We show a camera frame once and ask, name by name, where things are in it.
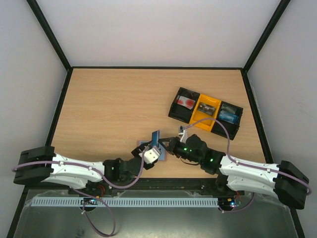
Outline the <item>blue VIP credit card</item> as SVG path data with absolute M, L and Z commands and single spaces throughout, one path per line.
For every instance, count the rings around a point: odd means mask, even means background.
M 152 133 L 150 145 L 151 147 L 159 147 L 160 130 L 156 130 Z

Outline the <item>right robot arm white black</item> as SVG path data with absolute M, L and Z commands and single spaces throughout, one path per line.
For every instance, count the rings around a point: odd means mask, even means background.
M 208 174 L 217 174 L 216 189 L 221 194 L 244 190 L 275 197 L 293 209 L 305 207 L 309 179 L 288 161 L 264 164 L 232 157 L 209 148 L 195 134 L 187 140 L 170 137 L 158 142 L 169 154 L 198 164 Z

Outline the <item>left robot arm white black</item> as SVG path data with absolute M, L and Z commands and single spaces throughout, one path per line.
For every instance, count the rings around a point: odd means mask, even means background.
M 51 182 L 84 189 L 89 182 L 105 181 L 118 189 L 133 186 L 158 161 L 161 150 L 148 143 L 141 144 L 132 151 L 133 158 L 88 162 L 68 158 L 55 153 L 54 147 L 44 146 L 21 152 L 18 165 L 12 169 L 13 182 L 32 186 L 40 182 Z

